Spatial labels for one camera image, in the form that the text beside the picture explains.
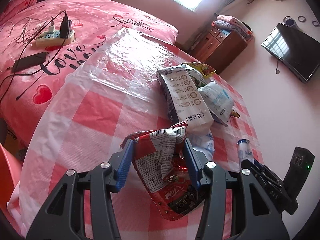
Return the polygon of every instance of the brown dresser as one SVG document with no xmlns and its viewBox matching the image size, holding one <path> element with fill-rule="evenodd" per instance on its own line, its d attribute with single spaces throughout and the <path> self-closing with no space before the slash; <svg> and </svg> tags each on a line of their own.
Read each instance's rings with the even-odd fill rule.
<svg viewBox="0 0 320 240">
<path fill-rule="evenodd" d="M 220 74 L 246 47 L 247 43 L 236 32 L 210 26 L 206 36 L 192 50 L 191 56 Z"/>
</svg>

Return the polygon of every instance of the checkered tablecloth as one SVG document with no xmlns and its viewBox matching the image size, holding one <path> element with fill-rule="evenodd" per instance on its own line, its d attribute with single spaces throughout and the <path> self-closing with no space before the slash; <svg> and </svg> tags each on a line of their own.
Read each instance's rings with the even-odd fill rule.
<svg viewBox="0 0 320 240">
<path fill-rule="evenodd" d="M 42 116 L 24 161 L 20 185 L 8 209 L 26 235 L 50 191 L 68 169 L 93 169 L 119 150 L 130 133 L 167 128 L 167 104 L 156 79 L 157 68 L 195 61 L 175 46 L 131 29 L 122 29 L 106 41 L 53 98 Z M 254 157 L 262 162 L 259 143 L 242 97 L 218 75 L 213 79 L 227 89 L 240 118 L 230 118 L 226 128 L 214 123 L 214 161 L 239 171 L 236 143 L 251 142 Z M 135 169 L 130 168 L 125 187 L 112 195 L 122 239 L 195 239 L 202 207 L 177 221 L 161 217 Z M 224 236 L 231 226 L 230 192 Z M 92 237 L 90 216 L 85 227 Z"/>
</svg>

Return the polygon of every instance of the black ring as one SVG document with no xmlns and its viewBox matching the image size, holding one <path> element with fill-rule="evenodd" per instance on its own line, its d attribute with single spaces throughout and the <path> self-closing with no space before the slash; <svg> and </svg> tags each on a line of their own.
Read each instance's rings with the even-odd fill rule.
<svg viewBox="0 0 320 240">
<path fill-rule="evenodd" d="M 317 21 L 312 21 L 312 25 L 313 25 L 314 27 L 318 27 L 320 24 L 319 24 Z"/>
<path fill-rule="evenodd" d="M 300 15 L 300 16 L 298 17 L 298 21 L 301 22 L 301 23 L 304 23 L 306 20 L 307 20 L 307 19 L 306 19 L 304 16 L 302 16 L 302 15 Z"/>
</svg>

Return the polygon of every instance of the pink wall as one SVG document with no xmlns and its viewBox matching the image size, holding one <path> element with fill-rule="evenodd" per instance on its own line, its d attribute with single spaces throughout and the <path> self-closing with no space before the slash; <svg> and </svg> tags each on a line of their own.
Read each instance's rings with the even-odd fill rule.
<svg viewBox="0 0 320 240">
<path fill-rule="evenodd" d="M 221 77 L 243 96 L 261 145 L 265 164 L 284 178 L 296 146 L 309 149 L 315 163 L 298 196 L 299 208 L 293 216 L 283 213 L 284 223 L 293 237 L 304 225 L 320 198 L 320 70 L 308 84 L 301 83 L 282 63 L 260 44 L 287 15 L 307 22 L 298 26 L 320 41 L 320 27 L 305 0 L 256 0 L 225 12 L 251 26 L 255 41 L 226 68 Z"/>
<path fill-rule="evenodd" d="M 193 12 L 173 0 L 113 0 L 123 3 L 175 26 L 179 35 L 177 42 L 184 44 L 188 38 L 207 22 L 218 8 L 221 0 L 203 0 Z"/>
</svg>

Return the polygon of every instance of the blue gripper pad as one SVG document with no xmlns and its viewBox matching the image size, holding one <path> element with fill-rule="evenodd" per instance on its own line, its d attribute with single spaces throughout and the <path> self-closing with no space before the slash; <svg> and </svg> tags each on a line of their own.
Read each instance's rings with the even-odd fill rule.
<svg viewBox="0 0 320 240">
<path fill-rule="evenodd" d="M 123 151 L 114 153 L 109 162 L 114 169 L 113 179 L 115 180 L 115 189 L 119 192 L 125 184 L 133 158 L 133 140 L 128 139 Z"/>
<path fill-rule="evenodd" d="M 204 165 L 208 162 L 204 153 L 195 151 L 188 138 L 185 139 L 182 153 L 193 187 L 199 190 L 202 186 L 210 184 L 210 178 L 207 178 L 203 171 Z"/>
</svg>

